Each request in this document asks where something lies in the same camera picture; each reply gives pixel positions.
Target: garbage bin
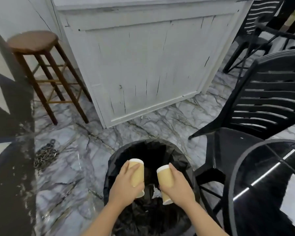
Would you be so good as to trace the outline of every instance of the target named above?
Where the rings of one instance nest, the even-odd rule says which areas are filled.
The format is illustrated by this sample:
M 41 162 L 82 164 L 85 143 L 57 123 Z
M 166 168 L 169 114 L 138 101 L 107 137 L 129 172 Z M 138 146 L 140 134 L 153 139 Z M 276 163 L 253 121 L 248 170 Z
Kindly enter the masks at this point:
M 191 226 L 188 216 L 175 204 L 164 206 L 162 198 L 154 198 L 153 194 L 154 187 L 159 185 L 156 170 L 172 163 L 184 174 L 199 202 L 199 187 L 187 158 L 177 146 L 166 140 L 141 140 L 121 147 L 108 161 L 103 190 L 105 205 L 122 165 L 131 158 L 144 162 L 145 195 L 122 211 L 112 233 L 115 236 L 180 236 Z

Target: marble floor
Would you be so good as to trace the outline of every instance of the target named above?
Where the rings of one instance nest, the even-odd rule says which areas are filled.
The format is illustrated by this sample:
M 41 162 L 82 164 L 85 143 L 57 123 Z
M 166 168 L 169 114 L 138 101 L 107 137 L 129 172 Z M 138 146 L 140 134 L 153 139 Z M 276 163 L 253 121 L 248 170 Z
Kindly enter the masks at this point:
M 201 166 L 205 162 L 206 137 L 188 141 L 188 136 L 216 118 L 235 84 L 235 71 L 226 75 L 219 70 L 206 94 L 108 129 L 102 128 L 94 106 L 84 95 L 80 103 L 90 120 L 88 124 L 82 121 L 72 104 L 54 104 L 52 110 L 59 122 L 54 126 L 36 99 L 35 149 L 55 139 L 55 148 L 60 153 L 43 173 L 36 173 L 36 235 L 77 236 L 90 224 L 103 207 L 108 160 L 127 143 L 148 138 L 165 139 L 180 148 L 193 169 Z M 295 139 L 295 126 L 273 138 Z M 222 194 L 220 184 L 213 182 L 208 187 Z M 217 199 L 208 195 L 208 201 L 214 206 Z

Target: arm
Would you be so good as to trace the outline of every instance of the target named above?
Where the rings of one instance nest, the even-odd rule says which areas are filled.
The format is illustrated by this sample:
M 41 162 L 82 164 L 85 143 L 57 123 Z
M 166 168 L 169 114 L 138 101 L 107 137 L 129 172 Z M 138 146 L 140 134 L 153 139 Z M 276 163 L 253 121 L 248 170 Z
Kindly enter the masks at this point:
M 119 175 L 110 189 L 107 205 L 82 236 L 109 236 L 119 214 L 144 189 L 143 182 L 136 187 L 131 186 L 131 176 L 138 169 L 139 164 L 127 170 L 128 164 L 129 161 L 126 161 L 122 166 Z
M 165 187 L 160 185 L 160 189 L 164 191 L 171 200 L 181 207 L 192 225 L 196 229 L 198 236 L 228 236 L 223 229 L 205 212 L 205 210 L 196 202 L 194 193 L 185 179 L 184 175 L 178 171 L 171 163 L 169 167 L 173 173 L 173 187 Z

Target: paper cup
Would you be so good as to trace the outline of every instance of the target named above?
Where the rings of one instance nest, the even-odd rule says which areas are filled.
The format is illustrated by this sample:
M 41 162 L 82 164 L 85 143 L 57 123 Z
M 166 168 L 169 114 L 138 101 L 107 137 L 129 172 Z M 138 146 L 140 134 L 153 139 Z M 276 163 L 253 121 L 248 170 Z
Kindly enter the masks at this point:
M 128 169 L 136 164 L 140 164 L 140 167 L 134 172 L 131 177 L 131 185 L 134 187 L 141 182 L 144 182 L 144 162 L 142 160 L 136 158 L 130 159 Z M 137 198 L 140 198 L 142 196 L 144 196 L 144 190 L 142 190 L 142 192 L 138 194 Z
M 172 187 L 174 185 L 174 177 L 171 172 L 171 169 L 169 168 L 169 165 L 164 165 L 156 170 L 158 182 L 160 185 L 164 185 L 167 187 Z M 163 198 L 163 205 L 169 205 L 173 203 L 173 201 L 169 198 L 167 194 L 162 192 L 162 198 Z

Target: white wooden cabinet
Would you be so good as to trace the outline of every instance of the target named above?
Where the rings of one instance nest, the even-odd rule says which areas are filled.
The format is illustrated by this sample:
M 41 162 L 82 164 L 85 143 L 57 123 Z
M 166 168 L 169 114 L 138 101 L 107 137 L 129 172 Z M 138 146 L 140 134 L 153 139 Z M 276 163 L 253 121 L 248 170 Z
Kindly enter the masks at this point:
M 206 91 L 252 0 L 54 0 L 103 127 Z

